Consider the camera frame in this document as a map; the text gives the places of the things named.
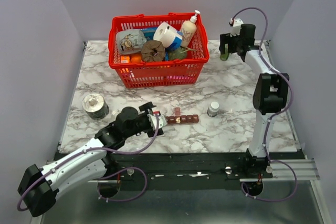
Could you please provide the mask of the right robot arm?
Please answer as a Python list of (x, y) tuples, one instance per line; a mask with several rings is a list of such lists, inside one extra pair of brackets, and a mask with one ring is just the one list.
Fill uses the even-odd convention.
[(278, 73), (263, 57), (261, 46), (255, 45), (255, 25), (241, 19), (232, 20), (230, 25), (231, 32), (220, 35), (220, 54), (237, 54), (258, 78), (253, 94), (256, 124), (247, 153), (256, 160), (268, 159), (275, 118), (287, 105), (289, 76)]

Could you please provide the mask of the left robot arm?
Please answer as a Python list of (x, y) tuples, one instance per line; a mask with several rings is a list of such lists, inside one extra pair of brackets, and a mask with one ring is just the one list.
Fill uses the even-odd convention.
[(77, 185), (93, 179), (112, 179), (117, 170), (111, 154), (125, 154), (120, 148), (128, 138), (145, 133), (154, 141), (163, 134), (167, 120), (154, 112), (154, 107), (152, 102), (137, 109), (127, 106), (81, 148), (43, 167), (29, 166), (18, 187), (17, 210), (38, 217)]

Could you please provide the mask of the green supplement bottle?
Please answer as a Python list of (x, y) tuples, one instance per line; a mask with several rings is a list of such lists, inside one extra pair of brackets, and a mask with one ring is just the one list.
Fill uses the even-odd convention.
[(229, 58), (229, 53), (228, 52), (220, 55), (220, 60), (221, 61), (226, 61), (226, 60), (228, 60), (228, 58)]

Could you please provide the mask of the brown weekly pill organizer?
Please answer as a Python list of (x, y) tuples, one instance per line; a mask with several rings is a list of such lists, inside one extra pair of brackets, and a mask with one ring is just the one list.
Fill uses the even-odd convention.
[(174, 108), (174, 114), (165, 118), (168, 125), (197, 124), (200, 122), (197, 114), (184, 115), (180, 107)]

